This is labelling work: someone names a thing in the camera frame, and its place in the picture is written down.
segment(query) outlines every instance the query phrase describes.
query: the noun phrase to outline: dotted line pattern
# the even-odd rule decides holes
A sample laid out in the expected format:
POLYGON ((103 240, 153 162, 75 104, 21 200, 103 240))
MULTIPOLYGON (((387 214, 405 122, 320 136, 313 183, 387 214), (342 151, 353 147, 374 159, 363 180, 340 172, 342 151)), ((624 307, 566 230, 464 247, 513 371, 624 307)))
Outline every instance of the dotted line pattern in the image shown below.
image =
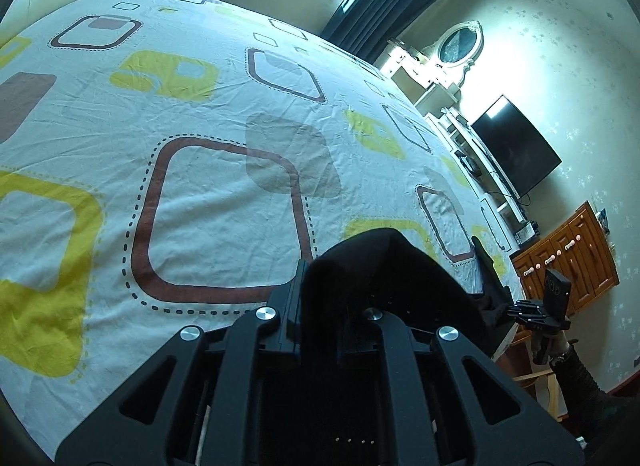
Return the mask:
MULTIPOLYGON (((202 135, 199 133, 178 133, 176 135, 169 135, 167 137, 165 137, 164 139, 162 139, 161 142, 159 142, 156 147, 153 150, 153 153, 150 156, 150 159, 146 162, 146 166, 147 168, 145 169, 145 176, 142 178, 142 184, 140 185, 140 192, 138 194, 138 197, 136 198, 136 205, 134 206, 134 212, 131 216, 131 220, 129 221, 129 226, 128 229, 125 232, 124 235, 124 243, 122 246, 122 250, 125 253, 122 256, 122 276, 125 278, 125 287, 127 289, 131 289, 131 283, 129 281, 129 279, 127 278, 129 275, 127 273, 127 269, 124 267, 124 265, 127 263, 127 257, 129 256, 129 239, 131 238, 131 229, 133 227, 133 222, 136 220, 136 218, 138 217, 138 212, 140 211, 140 202, 143 200, 142 198, 142 192, 144 191, 145 187, 147 186, 147 181, 148 181, 148 175, 150 172, 150 166, 153 164, 153 159, 155 159, 156 157, 156 152, 158 152, 158 148, 160 146, 162 146, 162 143, 166 143, 168 142, 170 139, 176 139, 178 137, 200 137, 203 139, 211 139, 212 141, 220 141, 220 142, 230 142, 233 144, 236 144, 236 146, 246 146, 246 143, 244 142, 238 142, 238 141, 233 141, 232 139, 222 139, 220 137, 214 137, 212 135, 202 135)), ((206 310, 206 309, 188 309, 188 310, 184 310, 184 309, 170 309, 168 307, 164 307, 164 306, 159 306, 159 305, 154 305, 151 304, 149 305, 149 303, 146 300, 140 299, 139 296, 137 295, 137 293, 135 292, 131 292, 131 297, 134 300, 137 300, 140 302, 140 305, 143 306, 150 306, 152 310, 154 311, 162 311, 164 313, 167 314, 171 314, 172 312, 175 314, 196 314, 196 311, 198 314, 209 314, 212 316, 217 316, 218 314, 222 314, 224 316, 228 315, 228 314, 235 314, 235 315, 239 315, 241 312, 239 310, 235 310, 235 311, 213 311, 213 310, 206 310)), ((246 309, 244 311, 244 313, 248 313, 250 310, 246 309)))
POLYGON ((316 246, 316 230, 314 228, 314 221, 311 219, 311 213, 309 213, 309 197, 305 197, 305 211, 306 218, 309 221, 309 227, 311 228, 311 243, 313 244, 313 257, 318 258, 318 247, 316 246))
POLYGON ((463 260, 463 261, 451 262, 451 265, 453 265, 453 267, 465 267, 467 265, 475 264, 477 259, 478 258, 476 257, 476 255, 473 255, 472 258, 467 258, 466 260, 463 260))

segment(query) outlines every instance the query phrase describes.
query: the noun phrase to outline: white shelf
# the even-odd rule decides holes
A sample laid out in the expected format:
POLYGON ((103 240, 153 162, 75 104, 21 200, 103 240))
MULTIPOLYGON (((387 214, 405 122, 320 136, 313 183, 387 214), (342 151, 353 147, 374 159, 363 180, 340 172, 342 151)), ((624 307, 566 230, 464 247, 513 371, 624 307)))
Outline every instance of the white shelf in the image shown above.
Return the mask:
MULTIPOLYGON (((449 149, 450 154, 452 154, 454 161, 458 164, 458 167, 461 169, 461 171, 468 175, 466 168, 462 165, 460 159, 455 155, 455 152, 457 150, 460 150, 460 146, 453 140, 456 135, 461 135, 461 132, 458 131, 458 128, 463 129, 464 127, 460 124, 459 121, 455 121, 455 123, 452 123, 454 126, 456 126, 456 129, 453 132, 448 132, 433 114, 426 114, 424 116, 424 119, 428 123, 428 125, 431 126, 436 135, 440 138, 444 146, 449 149)), ((468 176, 467 180, 471 185, 472 190, 478 197, 480 207, 482 208, 482 213, 484 214, 486 221, 491 228, 496 242, 501 249, 507 252, 509 256, 514 255, 514 253, 519 250, 518 242, 513 236, 513 232, 511 231, 509 223, 507 222, 507 220, 505 220, 505 217, 510 214, 512 206, 506 201, 498 206, 495 198, 490 193, 485 191, 484 188, 482 188, 480 182, 476 181, 476 179, 474 179, 472 176, 468 176)), ((520 208, 516 207, 516 210, 520 214, 519 216, 523 218, 522 214, 520 213, 520 208)))
POLYGON ((484 150, 480 149, 480 141, 477 139, 476 134, 470 128, 465 128, 465 126, 458 121, 457 115, 458 112, 456 110, 452 111, 451 109, 446 113, 447 119, 451 121, 451 124, 455 126, 456 130, 462 135, 462 138, 469 145, 470 149, 474 151, 475 156, 486 169, 488 176, 494 181, 498 190, 504 196, 504 204, 501 206, 502 209, 498 208, 498 213, 502 215, 503 212, 509 211, 519 223, 526 223, 527 219, 522 214, 517 200, 513 197, 513 191, 502 182, 502 179, 494 169, 497 163, 495 160, 489 159, 484 153, 484 150))

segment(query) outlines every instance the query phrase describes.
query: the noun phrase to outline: black metal bracket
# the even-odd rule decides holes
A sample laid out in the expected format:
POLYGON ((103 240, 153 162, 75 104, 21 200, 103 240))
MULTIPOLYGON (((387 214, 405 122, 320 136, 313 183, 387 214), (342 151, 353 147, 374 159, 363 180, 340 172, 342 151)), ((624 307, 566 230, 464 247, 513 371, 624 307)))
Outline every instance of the black metal bracket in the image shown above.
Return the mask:
POLYGON ((308 368, 305 269, 231 327, 180 330, 67 436, 56 464, 584 464, 575 439, 452 327, 427 333, 368 308, 308 368))
POLYGON ((571 322, 566 319, 570 293, 571 282, 555 269, 547 268, 543 299, 520 300, 507 311, 516 323, 544 335, 540 349, 533 356, 536 365, 546 365, 548 362, 551 340, 547 336, 557 335, 571 327, 571 322))

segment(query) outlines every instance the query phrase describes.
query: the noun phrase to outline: bedsheet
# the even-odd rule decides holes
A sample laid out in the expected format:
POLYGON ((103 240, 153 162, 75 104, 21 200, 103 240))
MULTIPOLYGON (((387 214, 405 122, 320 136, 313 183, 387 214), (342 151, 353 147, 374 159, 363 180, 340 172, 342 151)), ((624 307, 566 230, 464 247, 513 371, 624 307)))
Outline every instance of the bedsheet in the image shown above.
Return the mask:
POLYGON ((394 227, 467 292, 465 175, 395 84, 215 0, 80 0, 0 49, 0 386, 60 441, 178 329, 231 324, 309 261, 394 227))

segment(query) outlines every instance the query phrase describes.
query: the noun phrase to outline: wooden cabinet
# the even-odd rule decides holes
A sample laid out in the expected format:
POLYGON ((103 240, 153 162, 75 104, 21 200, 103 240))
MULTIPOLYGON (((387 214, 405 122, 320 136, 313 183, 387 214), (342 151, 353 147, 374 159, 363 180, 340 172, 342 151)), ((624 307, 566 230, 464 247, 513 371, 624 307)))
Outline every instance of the wooden cabinet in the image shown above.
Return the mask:
MULTIPOLYGON (((569 316, 620 283, 604 233, 587 202, 548 237, 513 257, 513 265, 529 299, 542 299, 547 268, 571 280, 569 316)), ((526 337, 524 331, 518 334, 519 340, 526 337)))

